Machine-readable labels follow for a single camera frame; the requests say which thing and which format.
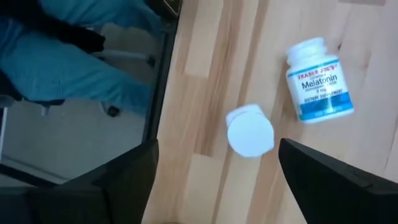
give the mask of bottle label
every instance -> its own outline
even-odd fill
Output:
[[[287,77],[302,121],[354,108],[338,59],[292,72]]]

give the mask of bottle cap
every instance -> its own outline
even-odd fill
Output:
[[[228,142],[243,157],[259,157],[274,148],[274,129],[258,105],[228,113]]]

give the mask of melatonin bottle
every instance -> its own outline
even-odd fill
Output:
[[[339,58],[327,51],[323,38],[317,37],[287,52],[287,83],[298,119],[305,124],[354,112]]]

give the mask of wooden table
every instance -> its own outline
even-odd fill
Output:
[[[277,158],[282,137],[398,182],[397,11],[396,0],[185,0],[145,223],[305,223]],[[285,51],[316,36],[340,56],[356,111],[304,126]],[[247,103],[275,129],[275,149],[260,159],[226,140],[224,116]]]

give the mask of person's leg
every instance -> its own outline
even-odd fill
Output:
[[[39,0],[50,16],[73,25],[103,26],[113,22],[124,28],[137,27],[158,36],[160,17],[143,0]]]
[[[31,101],[89,98],[141,114],[150,102],[150,86],[38,32],[22,34],[0,59],[0,67]]]

